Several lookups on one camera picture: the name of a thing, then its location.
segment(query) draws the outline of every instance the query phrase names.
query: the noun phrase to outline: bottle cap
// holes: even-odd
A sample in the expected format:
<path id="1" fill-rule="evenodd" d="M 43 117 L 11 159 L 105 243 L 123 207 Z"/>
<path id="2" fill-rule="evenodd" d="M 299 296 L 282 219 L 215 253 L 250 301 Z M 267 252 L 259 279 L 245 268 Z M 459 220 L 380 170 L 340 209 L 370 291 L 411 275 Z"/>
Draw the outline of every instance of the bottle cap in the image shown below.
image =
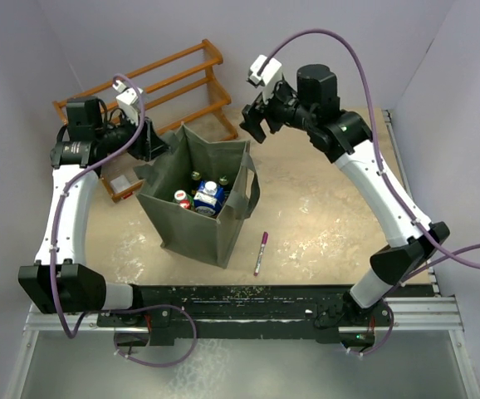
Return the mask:
<path id="1" fill-rule="evenodd" d="M 205 183 L 203 192 L 208 195 L 215 195 L 218 192 L 218 185 L 213 181 L 208 181 L 207 183 Z"/>
<path id="2" fill-rule="evenodd" d="M 174 194 L 174 199 L 179 203 L 183 200 L 186 200 L 188 197 L 187 197 L 187 193 L 185 193 L 184 191 L 182 190 L 177 190 Z"/>

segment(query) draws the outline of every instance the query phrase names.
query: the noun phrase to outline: blue carton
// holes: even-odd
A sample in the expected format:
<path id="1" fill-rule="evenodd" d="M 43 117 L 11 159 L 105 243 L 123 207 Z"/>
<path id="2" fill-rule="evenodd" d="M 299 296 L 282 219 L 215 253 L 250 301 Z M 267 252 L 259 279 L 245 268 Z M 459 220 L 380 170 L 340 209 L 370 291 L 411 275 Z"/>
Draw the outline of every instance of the blue carton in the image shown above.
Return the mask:
<path id="1" fill-rule="evenodd" d="M 225 201 L 225 192 L 223 191 L 223 187 L 219 187 L 214 183 L 217 188 L 216 192 L 212 194 L 212 191 L 205 189 L 207 183 L 214 182 L 201 182 L 198 192 L 193 197 L 193 206 L 199 214 L 212 217 L 218 215 L 220 210 L 222 210 L 223 202 Z"/>

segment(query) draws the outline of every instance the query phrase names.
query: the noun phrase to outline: beige floor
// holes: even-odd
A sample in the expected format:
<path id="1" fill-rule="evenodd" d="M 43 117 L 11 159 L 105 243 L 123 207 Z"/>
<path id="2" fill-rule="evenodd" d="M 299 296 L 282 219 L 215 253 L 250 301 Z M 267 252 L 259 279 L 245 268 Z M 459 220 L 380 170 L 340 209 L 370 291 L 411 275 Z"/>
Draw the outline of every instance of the beige floor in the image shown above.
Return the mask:
<path id="1" fill-rule="evenodd" d="M 365 116 L 365 110 L 357 110 Z M 232 123 L 238 110 L 228 112 Z M 380 146 L 399 174 L 380 110 Z M 224 129 L 213 116 L 190 124 L 217 140 Z M 242 138 L 247 134 L 240 132 Z M 355 283 L 369 257 L 385 245 L 367 204 L 346 177 L 315 150 L 306 133 L 282 128 L 263 145 L 253 142 L 262 196 L 242 228 L 227 269 L 201 264 L 160 248 L 160 237 L 135 196 L 113 204 L 99 185 L 86 236 L 87 266 L 111 282 L 139 284 Z M 269 233 L 262 270 L 253 277 L 262 232 Z M 421 274 L 413 283 L 428 283 Z"/>

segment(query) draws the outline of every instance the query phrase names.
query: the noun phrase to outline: red can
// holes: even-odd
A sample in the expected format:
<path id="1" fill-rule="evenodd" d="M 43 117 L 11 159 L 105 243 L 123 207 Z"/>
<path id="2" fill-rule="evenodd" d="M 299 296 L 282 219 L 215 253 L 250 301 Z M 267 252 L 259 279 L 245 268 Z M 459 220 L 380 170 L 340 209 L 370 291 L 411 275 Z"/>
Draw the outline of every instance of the red can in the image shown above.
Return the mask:
<path id="1" fill-rule="evenodd" d="M 181 202 L 179 202 L 179 206 L 181 208 L 185 208 L 185 209 L 191 209 L 192 208 L 192 205 L 190 204 L 190 201 L 188 201 L 187 199 L 183 199 Z"/>

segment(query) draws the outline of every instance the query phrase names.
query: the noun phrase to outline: gray panel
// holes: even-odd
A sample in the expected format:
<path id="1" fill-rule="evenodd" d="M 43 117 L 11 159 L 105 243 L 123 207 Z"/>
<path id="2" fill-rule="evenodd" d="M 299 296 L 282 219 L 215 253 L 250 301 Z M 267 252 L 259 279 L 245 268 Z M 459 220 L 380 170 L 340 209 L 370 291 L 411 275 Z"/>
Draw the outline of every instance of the gray panel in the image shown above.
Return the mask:
<path id="1" fill-rule="evenodd" d="M 19 353 L 29 299 L 18 268 L 32 264 L 51 200 L 51 105 L 80 90 L 37 0 L 0 0 L 0 398 Z"/>
<path id="2" fill-rule="evenodd" d="M 189 347 L 141 348 L 173 360 Z M 23 398 L 464 398 L 448 332 L 394 332 L 370 357 L 310 341 L 201 340 L 180 366 L 149 369 L 114 356 L 112 334 L 68 340 L 40 332 Z"/>
<path id="3" fill-rule="evenodd" d="M 216 67 L 218 79 L 236 106 L 243 106 L 255 96 L 245 79 L 259 54 L 267 54 L 300 29 L 326 27 L 356 49 L 375 105 L 390 108 L 410 82 L 454 1 L 310 0 L 307 7 L 294 0 L 184 0 L 160 4 L 150 0 L 110 0 L 108 7 L 102 7 L 105 2 L 98 0 L 39 3 L 85 88 L 106 81 L 116 71 L 142 67 L 206 37 L 223 53 L 223 64 Z M 138 12 L 120 12 L 126 7 Z M 294 84 L 298 67 L 310 62 L 325 63 L 338 76 L 342 102 L 346 106 L 365 104 L 352 58 L 335 40 L 320 35 L 303 37 L 277 59 Z M 137 83 L 148 86 L 173 75 L 178 67 L 189 65 L 184 59 L 172 62 L 147 74 L 147 81 Z M 196 96 L 190 102 L 184 98 L 177 103 L 181 107 L 196 106 L 202 99 Z M 164 109 L 171 112 L 172 107 Z M 155 119 L 161 117 L 160 112 L 152 115 Z"/>
<path id="4" fill-rule="evenodd" d="M 454 3 L 393 122 L 415 202 L 452 232 L 446 247 L 480 243 L 480 2 Z M 480 251 L 463 257 L 480 263 Z M 448 261 L 435 272 L 456 295 L 480 383 L 480 271 Z"/>

